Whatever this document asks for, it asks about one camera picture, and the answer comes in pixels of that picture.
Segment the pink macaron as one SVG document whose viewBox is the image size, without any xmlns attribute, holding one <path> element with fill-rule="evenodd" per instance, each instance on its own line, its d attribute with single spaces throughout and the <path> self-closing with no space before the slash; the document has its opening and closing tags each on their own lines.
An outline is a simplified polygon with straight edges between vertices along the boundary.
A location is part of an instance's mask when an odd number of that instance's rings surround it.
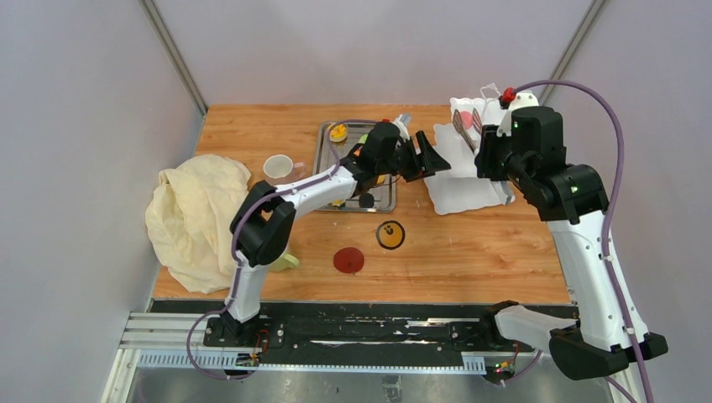
<svg viewBox="0 0 712 403">
<path fill-rule="evenodd" d="M 462 111 L 460 114 L 460 120 L 465 129 L 469 129 L 473 126 L 473 115 L 471 112 Z"/>
</svg>

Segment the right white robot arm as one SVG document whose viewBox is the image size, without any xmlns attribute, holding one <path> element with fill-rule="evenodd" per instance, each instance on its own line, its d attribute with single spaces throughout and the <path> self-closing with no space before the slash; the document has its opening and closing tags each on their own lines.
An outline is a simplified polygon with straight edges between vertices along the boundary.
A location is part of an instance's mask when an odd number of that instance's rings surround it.
<svg viewBox="0 0 712 403">
<path fill-rule="evenodd" d="M 563 117 L 550 107 L 509 113 L 481 130 L 479 177 L 510 181 L 552 235 L 578 316 L 564 319 L 514 301 L 484 310 L 480 339 L 490 349 L 520 342 L 552 356 L 573 380 L 616 374 L 668 352 L 663 335 L 641 319 L 616 258 L 607 215 L 612 211 L 598 172 L 566 160 Z"/>
</svg>

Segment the white three-tier dessert stand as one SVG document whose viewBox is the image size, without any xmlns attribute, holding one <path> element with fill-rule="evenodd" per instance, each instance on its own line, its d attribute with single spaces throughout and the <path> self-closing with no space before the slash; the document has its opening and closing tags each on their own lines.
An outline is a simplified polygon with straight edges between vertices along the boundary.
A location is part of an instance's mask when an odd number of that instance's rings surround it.
<svg viewBox="0 0 712 403">
<path fill-rule="evenodd" d="M 486 123 L 500 123 L 505 111 L 500 108 L 501 92 L 494 83 L 480 88 L 475 98 L 452 97 L 450 111 L 454 109 L 471 112 L 476 109 L 482 127 Z M 433 126 L 436 144 L 434 149 L 452 166 L 451 170 L 437 172 L 425 179 L 434 210 L 438 215 L 479 210 L 499 205 L 508 206 L 516 200 L 507 181 L 491 181 L 479 178 L 474 163 L 475 156 L 452 123 Z M 481 135 L 473 134 L 478 146 Z"/>
</svg>

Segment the steel baking tray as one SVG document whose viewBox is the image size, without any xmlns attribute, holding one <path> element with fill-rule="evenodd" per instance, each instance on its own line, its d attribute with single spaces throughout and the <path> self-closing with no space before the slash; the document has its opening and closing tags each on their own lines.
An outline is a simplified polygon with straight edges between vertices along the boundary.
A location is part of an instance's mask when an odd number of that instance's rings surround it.
<svg viewBox="0 0 712 403">
<path fill-rule="evenodd" d="M 355 168 L 357 177 L 364 178 L 365 170 L 356 166 L 356 152 L 352 149 L 362 146 L 365 137 L 374 127 L 375 121 L 358 121 L 344 123 L 345 139 L 333 142 L 328 134 L 328 130 L 335 122 L 324 123 L 318 131 L 317 146 L 312 165 L 312 174 L 328 172 L 337 162 L 341 162 L 346 168 Z M 389 213 L 395 209 L 396 205 L 396 180 L 398 176 L 382 175 L 368 182 L 371 185 L 366 189 L 365 185 L 357 185 L 355 193 L 345 199 L 337 199 L 329 202 L 319 211 L 330 212 L 367 212 L 367 213 Z"/>
</svg>

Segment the metal serving tongs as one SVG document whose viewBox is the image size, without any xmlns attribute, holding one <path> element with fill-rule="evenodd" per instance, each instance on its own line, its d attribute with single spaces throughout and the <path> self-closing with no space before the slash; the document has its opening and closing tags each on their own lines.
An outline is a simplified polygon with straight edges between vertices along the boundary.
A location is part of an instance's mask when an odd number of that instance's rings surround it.
<svg viewBox="0 0 712 403">
<path fill-rule="evenodd" d="M 462 125 L 462 122 L 460 120 L 460 113 L 461 111 L 458 109 L 453 110 L 453 115 L 452 115 L 452 125 L 455 129 L 455 131 L 461 136 L 463 141 L 466 143 L 466 145 L 469 147 L 469 149 L 473 152 L 474 155 L 476 155 L 479 152 L 479 146 L 476 141 L 476 139 L 473 137 L 473 134 L 481 135 L 481 130 L 482 130 L 482 122 L 481 122 L 481 117 L 476 109 L 473 109 L 471 111 L 473 115 L 473 126 L 469 129 L 465 129 Z"/>
</svg>

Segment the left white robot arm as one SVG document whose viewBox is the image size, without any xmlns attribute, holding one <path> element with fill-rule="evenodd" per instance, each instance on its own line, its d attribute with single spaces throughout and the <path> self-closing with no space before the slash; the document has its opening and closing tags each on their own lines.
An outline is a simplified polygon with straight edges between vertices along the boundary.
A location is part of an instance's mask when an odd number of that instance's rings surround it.
<svg viewBox="0 0 712 403">
<path fill-rule="evenodd" d="M 246 347 L 256 339 L 252 318 L 259 314 L 268 268 L 286 251 L 298 218 L 369 191 L 382 175 L 411 182 L 450 170 L 424 132 L 410 135 L 410 120 L 403 113 L 392 121 L 374 121 L 366 140 L 338 155 L 324 172 L 285 185 L 253 185 L 230 225 L 236 270 L 220 312 L 231 317 L 224 333 L 234 345 Z"/>
</svg>

